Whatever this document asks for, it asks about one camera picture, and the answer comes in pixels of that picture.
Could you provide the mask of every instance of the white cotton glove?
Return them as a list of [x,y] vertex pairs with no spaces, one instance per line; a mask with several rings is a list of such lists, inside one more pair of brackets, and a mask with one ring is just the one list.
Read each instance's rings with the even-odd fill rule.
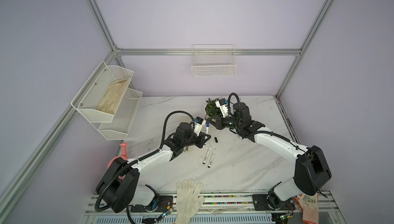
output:
[[188,224],[190,218],[197,214],[197,211],[205,201],[204,196],[198,196],[203,189],[200,182],[194,189],[194,179],[184,180],[176,183],[176,217],[175,224]]

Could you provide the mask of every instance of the green succulent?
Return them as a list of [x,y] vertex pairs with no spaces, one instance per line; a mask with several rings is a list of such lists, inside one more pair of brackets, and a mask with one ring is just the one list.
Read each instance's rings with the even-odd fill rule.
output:
[[208,115],[209,117],[213,117],[215,115],[221,114],[220,108],[216,107],[215,102],[218,101],[219,98],[216,98],[215,100],[211,100],[210,98],[208,98],[208,101],[206,106],[205,106],[205,112],[206,115]]

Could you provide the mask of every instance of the marble tabletop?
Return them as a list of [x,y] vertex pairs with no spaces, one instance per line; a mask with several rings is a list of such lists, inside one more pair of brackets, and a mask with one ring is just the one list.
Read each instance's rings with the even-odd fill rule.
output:
[[[142,97],[125,140],[129,158],[152,151],[160,145],[163,123],[169,113],[183,110],[193,117],[204,118],[204,105],[208,98],[227,97]],[[249,107],[253,120],[291,139],[273,96],[240,96],[240,99]],[[167,123],[165,138],[175,132],[180,122],[190,122],[190,118],[185,114],[172,115]],[[208,133],[212,138],[202,149],[189,147],[174,160],[141,174],[138,184],[149,184],[160,193],[175,193],[177,182],[193,178],[204,183],[203,192],[259,192],[294,175],[294,167],[265,146],[248,139],[242,140],[228,129],[220,131],[210,127]],[[218,143],[215,143],[214,137],[217,137]],[[203,159],[210,145],[211,153],[214,149],[216,153],[211,168],[208,168],[207,164],[203,165]]]

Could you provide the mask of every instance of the vent grille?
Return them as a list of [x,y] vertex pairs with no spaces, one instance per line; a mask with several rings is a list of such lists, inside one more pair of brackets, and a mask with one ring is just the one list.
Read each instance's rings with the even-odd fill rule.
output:
[[[132,215],[131,218],[136,224],[142,224],[142,218],[152,217],[147,215]],[[224,223],[224,224],[265,224],[275,223],[271,220],[271,214],[267,213],[251,213],[251,214],[198,214],[191,218],[191,224],[202,224],[202,223]],[[174,215],[164,218],[159,223],[173,224],[176,216]],[[99,216],[96,219],[96,224],[117,224],[117,223],[130,223],[127,216]]]

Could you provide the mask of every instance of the white wire basket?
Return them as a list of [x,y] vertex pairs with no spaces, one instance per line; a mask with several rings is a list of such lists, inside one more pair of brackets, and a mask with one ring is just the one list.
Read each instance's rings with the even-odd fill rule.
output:
[[106,140],[124,140],[133,124],[142,97],[142,92],[126,88],[124,92],[121,93],[120,102],[114,108],[114,114],[96,110],[110,84],[117,79],[129,77],[127,83],[125,83],[129,86],[131,77],[133,76],[133,71],[119,66],[108,66],[105,62],[101,62],[97,67],[97,69],[101,68],[101,72],[84,97],[81,98],[81,93],[83,92],[82,88],[71,101],[71,105],[91,123]]
[[110,84],[112,84],[116,79],[125,79],[127,77],[130,77],[127,83],[128,86],[131,82],[131,77],[133,76],[133,73],[133,71],[119,66],[105,65],[104,69],[102,69],[100,75],[97,77],[94,84],[91,85],[81,102],[77,105],[77,107],[73,107],[89,122],[112,122],[120,103],[115,108],[114,114],[105,113],[96,110],[96,108],[100,103],[101,99],[104,97],[105,93],[107,92]]
[[111,123],[101,123],[97,129],[106,140],[124,140],[127,138],[141,97],[142,92],[130,88],[126,89],[113,121]]
[[193,77],[235,76],[237,63],[233,44],[194,44],[191,59]]

